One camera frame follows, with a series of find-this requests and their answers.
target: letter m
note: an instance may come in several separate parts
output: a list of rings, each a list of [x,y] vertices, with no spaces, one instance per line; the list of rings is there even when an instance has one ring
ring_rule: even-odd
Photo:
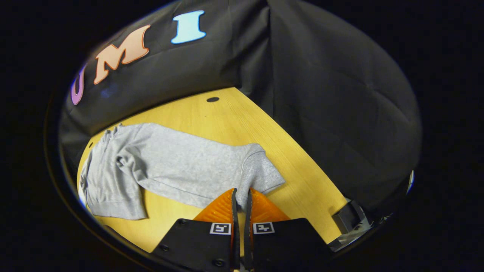
[[[143,26],[142,28],[131,32],[121,43],[120,47],[110,45],[104,48],[104,50],[96,56],[97,66],[94,84],[98,84],[107,77],[109,71],[105,69],[104,64],[107,64],[111,69],[116,70],[123,54],[124,58],[121,61],[122,64],[128,64],[148,54],[150,50],[145,48],[143,42],[145,31],[148,28],[150,28],[150,25]]]

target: sweatshirt cuff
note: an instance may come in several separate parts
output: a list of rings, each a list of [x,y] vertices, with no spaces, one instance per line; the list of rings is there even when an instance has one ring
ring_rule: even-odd
[[[129,220],[147,218],[143,203],[140,199],[131,198],[120,202],[88,203],[93,215],[118,217]]]

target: gray sweatshirt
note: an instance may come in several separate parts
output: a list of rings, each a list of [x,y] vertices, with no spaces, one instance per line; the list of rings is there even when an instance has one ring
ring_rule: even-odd
[[[255,143],[229,146],[155,123],[106,130],[81,171],[79,197],[92,214],[146,218],[139,186],[204,208],[237,188],[244,209],[250,187],[268,193],[285,181]]]

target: wooden table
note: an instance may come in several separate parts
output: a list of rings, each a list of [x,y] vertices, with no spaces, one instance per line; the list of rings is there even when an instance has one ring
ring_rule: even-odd
[[[218,97],[216,102],[208,98]],[[267,194],[290,218],[305,217],[326,243],[341,235],[331,215],[347,201],[309,155],[262,109],[236,88],[189,96],[121,121],[123,125],[160,125],[228,145],[258,143],[286,183]],[[91,138],[79,164],[82,166],[104,131]],[[95,218],[140,248],[151,252],[178,218],[193,219],[202,209],[142,189],[147,219]],[[239,213],[241,253],[245,215]]]

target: black fabric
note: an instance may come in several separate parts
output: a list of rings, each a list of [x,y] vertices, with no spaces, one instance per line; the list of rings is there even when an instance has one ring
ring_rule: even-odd
[[[174,45],[174,16],[203,10],[202,39]],[[150,24],[148,55],[93,84],[95,56]],[[236,87],[281,125],[339,190],[382,205],[418,162],[419,111],[398,65],[365,34],[302,1],[177,1],[93,51],[82,100],[66,97],[60,142],[72,176],[91,136],[188,95]]]

